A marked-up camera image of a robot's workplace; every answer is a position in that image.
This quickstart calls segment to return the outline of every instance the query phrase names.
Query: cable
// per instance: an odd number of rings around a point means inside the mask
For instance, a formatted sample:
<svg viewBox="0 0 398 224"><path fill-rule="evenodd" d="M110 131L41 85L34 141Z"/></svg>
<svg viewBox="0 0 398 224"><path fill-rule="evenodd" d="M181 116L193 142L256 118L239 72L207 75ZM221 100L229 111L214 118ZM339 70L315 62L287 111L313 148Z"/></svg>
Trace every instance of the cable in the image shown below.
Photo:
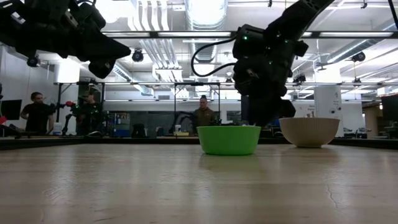
<svg viewBox="0 0 398 224"><path fill-rule="evenodd" d="M192 59L191 59L191 69L192 69L192 72L193 72L196 76L202 77L202 78L203 78L203 77L209 77L210 75L212 75L212 74L214 74L214 73L220 71L221 69L223 69L223 68L225 68L225 67L235 65L235 63L227 63L227 64L225 64L225 65L222 65L222 66L220 66L220 67L214 69L213 71L211 71L210 73L207 73L206 75L200 75L200 74L198 74L197 71L195 70L195 67L194 67L194 64L195 64L195 63L194 63L194 62L195 62L195 57L196 57L197 54L198 54L199 52L201 52L203 49L208 48L208 47L212 47L212 46L216 46L216 45L220 45L220 44L226 44L226 43L229 43L229 42L234 41L235 39L236 39L236 36L235 36L235 37L232 37L231 39L228 39L228 40L222 40L222 41L219 41L219 42L215 42L215 43L211 43L211 44L206 44L206 45L200 47L200 48L192 55Z"/></svg>
<svg viewBox="0 0 398 224"><path fill-rule="evenodd" d="M93 6L97 3L97 0L78 0L76 3L81 4L83 2L90 2Z"/></svg>

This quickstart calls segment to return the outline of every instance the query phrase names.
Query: hair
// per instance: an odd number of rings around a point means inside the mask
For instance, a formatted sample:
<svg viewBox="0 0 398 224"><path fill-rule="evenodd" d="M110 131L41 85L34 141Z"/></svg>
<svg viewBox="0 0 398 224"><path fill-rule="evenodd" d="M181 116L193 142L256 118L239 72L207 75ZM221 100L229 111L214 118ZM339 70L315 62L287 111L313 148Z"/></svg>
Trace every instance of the hair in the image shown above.
<svg viewBox="0 0 398 224"><path fill-rule="evenodd" d="M34 92L34 93L30 94L30 99L31 99L31 100L34 100L34 99L36 98L37 95L42 95L42 94L39 93L39 92Z"/></svg>

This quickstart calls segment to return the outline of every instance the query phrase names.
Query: green bowl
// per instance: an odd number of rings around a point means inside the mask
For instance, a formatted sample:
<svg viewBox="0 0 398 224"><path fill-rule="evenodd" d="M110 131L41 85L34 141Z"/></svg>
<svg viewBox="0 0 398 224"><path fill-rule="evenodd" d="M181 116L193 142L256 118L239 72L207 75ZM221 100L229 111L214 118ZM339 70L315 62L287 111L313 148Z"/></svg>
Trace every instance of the green bowl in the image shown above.
<svg viewBox="0 0 398 224"><path fill-rule="evenodd" d="M243 156L256 150L260 130L255 126L205 126L198 127L198 134L207 154Z"/></svg>

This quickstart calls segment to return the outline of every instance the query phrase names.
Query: table surface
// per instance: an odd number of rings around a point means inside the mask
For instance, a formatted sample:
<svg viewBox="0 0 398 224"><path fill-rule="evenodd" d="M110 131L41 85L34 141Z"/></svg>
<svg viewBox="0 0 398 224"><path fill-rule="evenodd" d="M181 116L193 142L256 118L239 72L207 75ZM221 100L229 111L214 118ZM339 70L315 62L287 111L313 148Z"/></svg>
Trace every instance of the table surface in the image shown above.
<svg viewBox="0 0 398 224"><path fill-rule="evenodd" d="M397 223L398 151L73 145L0 151L1 223Z"/></svg>

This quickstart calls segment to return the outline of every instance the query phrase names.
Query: white column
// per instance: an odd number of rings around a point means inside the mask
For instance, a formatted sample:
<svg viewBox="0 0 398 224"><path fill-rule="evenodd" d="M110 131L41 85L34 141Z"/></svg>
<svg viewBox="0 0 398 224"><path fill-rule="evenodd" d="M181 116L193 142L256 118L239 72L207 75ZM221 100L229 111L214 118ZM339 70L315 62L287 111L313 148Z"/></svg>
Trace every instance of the white column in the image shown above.
<svg viewBox="0 0 398 224"><path fill-rule="evenodd" d="M327 67L326 70L314 74L318 83L341 82L340 69ZM338 85L316 86L314 88L315 116L318 118L336 118L340 120L336 137L343 137L343 113L341 110L341 88Z"/></svg>
<svg viewBox="0 0 398 224"><path fill-rule="evenodd" d="M57 83L76 83L79 81L80 65L70 59L65 59L62 63L55 65L55 82ZM68 84L63 85L63 90L68 87ZM77 102L79 94L79 86L71 85L61 95L61 104L66 101ZM60 123L65 125L66 115L70 114L70 108L65 107L60 110ZM76 134L76 118L72 117L69 120L67 134Z"/></svg>

